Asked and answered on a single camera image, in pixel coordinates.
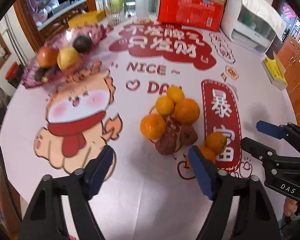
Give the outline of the person's right hand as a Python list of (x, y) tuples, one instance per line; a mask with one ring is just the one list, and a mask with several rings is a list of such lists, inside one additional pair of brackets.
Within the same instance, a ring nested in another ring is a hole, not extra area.
[(283, 206), (284, 215), (289, 217), (291, 214), (295, 213), (297, 211), (297, 209), (298, 209), (297, 201), (286, 197), (285, 203)]

